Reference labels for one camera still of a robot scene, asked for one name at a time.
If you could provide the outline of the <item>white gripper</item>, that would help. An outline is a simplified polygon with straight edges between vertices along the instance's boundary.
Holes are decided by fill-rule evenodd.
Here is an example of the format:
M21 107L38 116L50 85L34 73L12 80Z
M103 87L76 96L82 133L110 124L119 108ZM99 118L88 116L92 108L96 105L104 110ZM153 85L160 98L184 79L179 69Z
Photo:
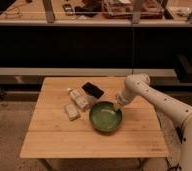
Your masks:
M116 101L117 103L113 104L113 108L115 111L118 111L121 106L126 106L130 103L130 101L124 98L120 93L116 95Z

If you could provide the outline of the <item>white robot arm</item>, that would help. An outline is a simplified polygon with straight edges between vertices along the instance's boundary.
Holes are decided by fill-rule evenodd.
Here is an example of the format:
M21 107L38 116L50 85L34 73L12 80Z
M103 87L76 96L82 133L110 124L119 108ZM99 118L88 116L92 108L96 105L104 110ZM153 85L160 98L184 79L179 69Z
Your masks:
M182 129L180 171L192 171L192 106L172 98L150 86L147 74L129 75L123 89L116 95L114 109L130 104L139 95L175 121Z

